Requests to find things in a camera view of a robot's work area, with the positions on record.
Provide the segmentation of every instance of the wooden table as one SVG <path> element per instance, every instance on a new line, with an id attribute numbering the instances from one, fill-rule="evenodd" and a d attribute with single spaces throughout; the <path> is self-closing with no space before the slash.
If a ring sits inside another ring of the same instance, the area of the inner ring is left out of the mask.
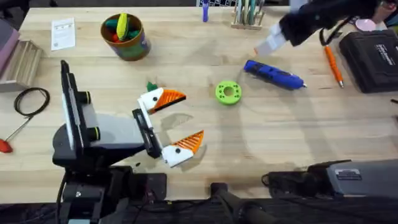
<path id="1" fill-rule="evenodd" d="M 195 158 L 174 169 L 145 152 L 119 163 L 138 172 L 165 172 L 168 199 L 206 198 L 212 182 L 227 182 L 240 197 L 268 197 L 260 177 L 270 171 L 338 159 L 398 158 L 398 106 L 389 102 L 397 93 L 364 95 L 343 67 L 345 88 L 340 89 L 317 35 L 297 48 L 287 44 L 270 57 L 256 58 L 301 76 L 308 88 L 287 91 L 256 80 L 241 71 L 243 65 L 287 8 L 268 9 L 261 31 L 230 28 L 231 10 L 211 8 L 210 21 L 203 23 L 199 7 L 31 9 L 21 38 L 43 48 L 34 85 L 48 89 L 52 99 L 12 140 L 14 152 L 0 154 L 0 203 L 55 201 L 63 175 L 52 164 L 52 137 L 64 122 L 61 59 L 70 64 L 78 87 L 91 91 L 99 113 L 131 116 L 148 81 L 187 94 L 187 100 L 151 118 L 163 142 L 204 129 Z M 150 54 L 138 62 L 118 59 L 100 36 L 101 23 L 122 11 L 142 20 L 152 42 Z M 75 18 L 76 47 L 51 52 L 51 20 L 68 17 Z M 215 85 L 222 80 L 242 86 L 237 105 L 215 99 Z M 0 95 L 3 138 L 24 121 L 12 107 L 16 95 Z M 38 96 L 23 104 L 32 110 L 39 101 Z"/>

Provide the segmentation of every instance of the pen holder cup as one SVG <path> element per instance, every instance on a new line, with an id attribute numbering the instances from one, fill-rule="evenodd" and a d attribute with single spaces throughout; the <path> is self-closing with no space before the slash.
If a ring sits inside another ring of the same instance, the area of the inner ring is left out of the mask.
<path id="1" fill-rule="evenodd" d="M 150 42 L 145 36 L 142 22 L 133 15 L 128 14 L 129 26 L 139 30 L 139 34 L 131 40 L 115 43 L 113 42 L 113 35 L 111 29 L 105 26 L 105 22 L 111 19 L 119 19 L 120 14 L 113 15 L 107 18 L 101 26 L 101 35 L 105 42 L 111 46 L 112 50 L 123 60 L 136 61 L 144 58 L 150 51 Z"/>

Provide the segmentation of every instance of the green spool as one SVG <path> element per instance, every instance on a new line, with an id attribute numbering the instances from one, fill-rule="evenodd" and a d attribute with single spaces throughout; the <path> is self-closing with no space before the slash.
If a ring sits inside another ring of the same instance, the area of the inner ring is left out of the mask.
<path id="1" fill-rule="evenodd" d="M 234 81 L 222 81 L 216 87 L 216 98 L 225 105 L 234 105 L 242 98 L 242 88 Z"/>

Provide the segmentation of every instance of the black case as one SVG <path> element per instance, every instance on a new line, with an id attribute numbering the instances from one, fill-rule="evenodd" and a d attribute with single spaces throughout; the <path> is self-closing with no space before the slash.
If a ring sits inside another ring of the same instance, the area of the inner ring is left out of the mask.
<path id="1" fill-rule="evenodd" d="M 340 50 L 363 93 L 398 90 L 398 38 L 392 30 L 352 32 Z"/>

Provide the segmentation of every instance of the orange pen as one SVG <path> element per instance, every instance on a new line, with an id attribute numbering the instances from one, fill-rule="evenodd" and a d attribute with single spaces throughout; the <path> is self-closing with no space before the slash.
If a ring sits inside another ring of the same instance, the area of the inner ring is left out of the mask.
<path id="1" fill-rule="evenodd" d="M 333 55 L 333 52 L 331 51 L 329 46 L 325 46 L 325 52 L 326 52 L 326 56 L 328 57 L 331 70 L 333 71 L 333 74 L 335 75 L 336 81 L 338 82 L 340 87 L 344 88 L 343 76 L 341 76 L 341 72 L 338 70 L 338 67 L 336 65 L 336 58 Z"/>

